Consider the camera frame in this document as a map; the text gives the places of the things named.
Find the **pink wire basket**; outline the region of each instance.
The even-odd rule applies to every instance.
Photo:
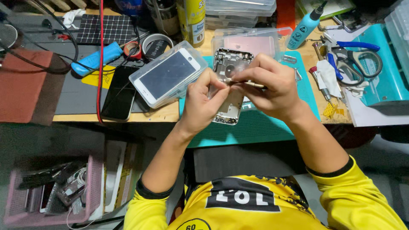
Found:
[[[101,171],[103,167],[102,157],[89,155],[86,184],[85,210],[78,214],[70,213],[68,223],[82,223],[88,220],[93,211],[101,202]],[[67,223],[68,212],[60,215],[45,215],[40,212],[26,212],[25,198],[27,191],[19,190],[22,182],[22,172],[18,169],[11,171],[9,194],[7,197],[4,224],[9,227],[28,227],[59,225]]]

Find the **hand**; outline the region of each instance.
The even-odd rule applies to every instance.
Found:
[[[305,102],[298,97],[294,69],[281,65],[265,54],[257,55],[249,67],[236,73],[232,80],[251,80],[267,86],[265,91],[244,83],[235,84],[231,88],[242,91],[268,116],[287,122],[300,114],[299,108],[305,108]]]
[[[219,89],[211,100],[207,97],[209,84]],[[175,128],[186,137],[193,138],[211,123],[229,91],[230,87],[219,81],[217,75],[207,68],[195,83],[187,86],[182,118]]]

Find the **shirt sleeve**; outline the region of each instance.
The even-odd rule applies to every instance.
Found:
[[[407,229],[353,157],[350,156],[345,167],[330,174],[307,170],[323,192],[320,202],[328,212],[329,227],[336,230]]]
[[[135,195],[125,214],[124,230],[165,230],[166,200],[173,187],[163,193],[148,190],[141,179],[137,182]]]

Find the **red wire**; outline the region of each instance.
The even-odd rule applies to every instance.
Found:
[[[103,0],[99,0],[99,7],[101,8],[101,58],[99,60],[99,79],[98,79],[98,92],[97,92],[97,117],[98,121],[102,124],[100,107],[101,107],[101,87],[102,87],[102,74],[103,74]]]

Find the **clear plastic container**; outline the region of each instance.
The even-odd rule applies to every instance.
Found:
[[[158,108],[179,97],[207,66],[200,53],[183,41],[131,74],[129,80],[151,108]]]
[[[222,29],[222,28],[226,28],[225,26],[229,26],[229,27],[239,27],[239,28],[251,28],[254,27],[256,25],[257,22],[255,23],[246,23],[246,22],[227,22],[227,21],[223,21],[223,19],[219,19],[219,20],[212,20],[212,19],[207,19],[206,18],[206,25],[208,26],[207,28],[209,29],[209,27],[215,27],[217,29]]]
[[[259,53],[264,53],[281,61],[282,56],[287,49],[292,29],[290,27],[278,29],[237,29],[239,31],[251,31],[244,34],[236,34],[234,30],[218,30],[215,32],[215,37],[211,40],[212,52],[220,47],[248,51],[255,56]]]
[[[213,23],[206,24],[206,29],[217,30],[217,29],[244,29],[240,26],[228,26],[228,25],[215,25]]]
[[[403,30],[403,39],[409,40],[409,0],[402,1],[396,8],[395,14]]]
[[[263,30],[269,30],[272,28],[236,28],[236,29],[216,29],[214,31],[214,37],[215,38],[220,38],[220,37],[227,37],[227,36],[232,36],[232,35],[241,35],[241,34],[248,34],[248,33],[254,33],[257,31],[263,31]]]
[[[206,2],[206,13],[211,15],[236,15],[236,16],[264,16],[270,17],[276,11],[277,5],[274,1],[271,9],[252,9],[246,7],[221,6]]]
[[[404,26],[399,22],[396,10],[385,18],[385,24],[405,77],[409,81],[409,40],[404,39]]]
[[[207,0],[206,4],[269,10],[275,0]]]
[[[237,15],[211,15],[211,16],[219,17],[221,19],[228,18],[228,19],[236,19],[236,20],[251,20],[255,18],[258,19],[258,16],[237,16]]]
[[[207,22],[230,22],[230,23],[246,23],[246,24],[256,24],[258,17],[248,18],[236,15],[227,15],[224,18],[220,18],[219,15],[208,15],[206,14]]]

